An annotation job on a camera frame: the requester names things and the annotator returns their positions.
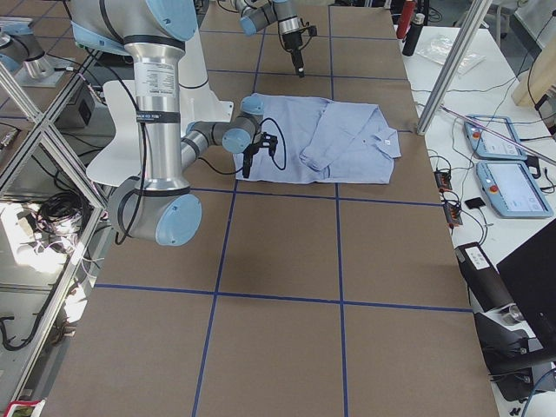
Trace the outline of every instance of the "robot label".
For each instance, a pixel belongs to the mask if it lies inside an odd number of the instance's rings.
[[[138,96],[175,97],[175,71],[167,63],[135,63]]]

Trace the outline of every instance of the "light blue joint cover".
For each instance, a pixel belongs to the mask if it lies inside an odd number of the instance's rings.
[[[197,30],[197,14],[192,0],[146,0],[150,12],[171,36],[188,41]]]
[[[242,111],[254,116],[264,114],[264,104],[259,97],[249,96],[242,100]]]
[[[188,124],[188,127],[185,129],[185,134],[187,135],[193,128],[193,126],[195,126],[196,122],[191,122],[190,124]]]
[[[164,210],[156,226],[156,243],[181,246],[191,240],[201,224],[201,202],[192,194],[180,195]]]
[[[19,63],[17,63],[16,60],[10,58],[7,55],[2,55],[2,54],[0,54],[0,63],[2,63],[3,66],[6,67],[6,69],[9,72],[14,72],[15,70],[18,70],[19,67],[21,66],[19,65]]]
[[[29,26],[23,23],[10,23],[2,27],[2,30],[8,35],[32,35],[33,31]]]
[[[222,137],[222,146],[232,154],[240,154],[250,143],[251,135],[243,129],[230,129]]]
[[[92,30],[85,29],[75,22],[71,22],[71,26],[73,27],[73,36],[76,42],[81,45],[92,48],[93,50],[101,50],[102,52],[109,52],[115,55],[129,55],[121,43],[98,35]]]
[[[244,16],[240,19],[240,25],[242,26],[243,33],[247,36],[252,36],[257,33],[255,24],[248,16]]]

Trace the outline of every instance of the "robotic arm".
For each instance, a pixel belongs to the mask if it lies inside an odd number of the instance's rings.
[[[230,0],[230,2],[242,16],[240,24],[247,36],[252,36],[270,24],[278,22],[281,46],[291,55],[295,73],[299,77],[305,76],[301,50],[306,44],[303,44],[301,34],[307,31],[309,37],[313,37],[317,35],[317,31],[316,26],[303,23],[297,16],[292,0],[254,0],[253,2]]]
[[[96,50],[133,57],[142,170],[109,199],[113,227],[126,236],[178,246],[193,237],[202,209],[183,170],[209,146],[254,154],[262,105],[242,102],[233,122],[197,122],[181,138],[178,61],[197,30],[191,0],[73,0],[76,40]]]
[[[29,76],[36,80],[54,74],[43,48],[25,24],[8,24],[0,30],[0,63],[10,72],[23,63]]]

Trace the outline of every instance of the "black monitor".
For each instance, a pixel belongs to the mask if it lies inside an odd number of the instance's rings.
[[[498,264],[500,278],[544,349],[556,348],[556,220]]]

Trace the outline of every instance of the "light blue shirt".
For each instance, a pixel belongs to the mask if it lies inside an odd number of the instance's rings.
[[[280,171],[265,149],[253,158],[248,181],[389,183],[394,158],[400,156],[398,133],[388,127],[374,104],[338,103],[319,97],[264,96],[264,117],[279,124],[288,164]],[[278,129],[265,122],[262,130],[278,137],[275,160],[283,166]],[[243,155],[235,155],[242,166]]]

